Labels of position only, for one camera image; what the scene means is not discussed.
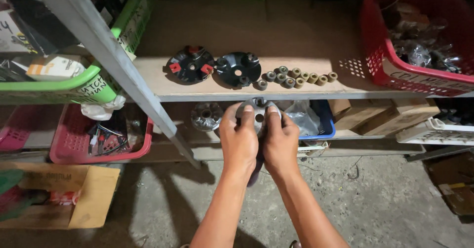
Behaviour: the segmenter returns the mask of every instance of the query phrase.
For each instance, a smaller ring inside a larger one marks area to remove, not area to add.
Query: hand
[[[284,172],[299,173],[298,154],[299,128],[284,113],[281,119],[275,106],[265,112],[268,133],[264,144],[265,167],[274,176]]]
[[[237,126],[236,112],[241,104],[227,108],[219,125],[220,143],[224,153],[222,172],[236,172],[250,178],[257,163],[258,152],[258,138],[254,129],[255,113],[251,105],[246,105],[240,126]]]

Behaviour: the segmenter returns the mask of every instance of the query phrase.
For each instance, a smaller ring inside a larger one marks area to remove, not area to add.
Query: white basket
[[[396,135],[400,143],[474,145],[474,126],[445,124],[437,118],[429,118]]]
[[[298,147],[298,155],[297,157],[311,157],[315,156],[317,152],[324,151],[324,149],[328,148],[327,141],[318,141],[316,145],[313,146],[305,146],[305,147]]]

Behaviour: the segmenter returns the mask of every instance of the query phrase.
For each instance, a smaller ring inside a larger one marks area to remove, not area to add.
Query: forearm
[[[191,248],[231,248],[237,230],[249,174],[222,172],[210,206]]]
[[[273,177],[302,247],[348,247],[314,199],[299,171],[274,174]]]

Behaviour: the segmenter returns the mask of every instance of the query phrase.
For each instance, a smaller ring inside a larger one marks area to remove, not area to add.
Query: concrete floor
[[[352,247],[473,247],[474,224],[462,224],[421,163],[401,156],[309,159],[304,178],[333,225]],[[210,203],[222,161],[128,164],[103,228],[0,230],[1,247],[177,248],[189,243]],[[275,183],[260,173],[242,208],[235,247],[287,247],[297,239]]]

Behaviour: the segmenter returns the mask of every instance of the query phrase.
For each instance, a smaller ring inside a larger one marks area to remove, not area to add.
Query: fingernail
[[[252,105],[246,105],[244,107],[244,112],[252,112],[254,108],[252,107]]]
[[[269,111],[270,113],[278,113],[278,110],[277,110],[276,107],[273,106],[273,105],[268,108],[268,111]]]

